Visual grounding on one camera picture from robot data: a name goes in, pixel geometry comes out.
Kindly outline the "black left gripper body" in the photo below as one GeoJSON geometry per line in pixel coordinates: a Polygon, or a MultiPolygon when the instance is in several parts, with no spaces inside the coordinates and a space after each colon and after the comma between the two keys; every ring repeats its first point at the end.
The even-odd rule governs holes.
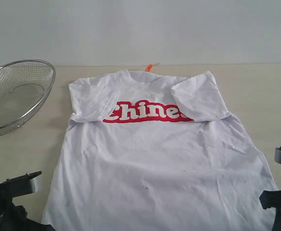
{"type": "Polygon", "coordinates": [[[33,221],[27,217],[22,205],[15,205],[13,198],[0,195],[0,231],[47,231],[48,225],[33,221]]]}

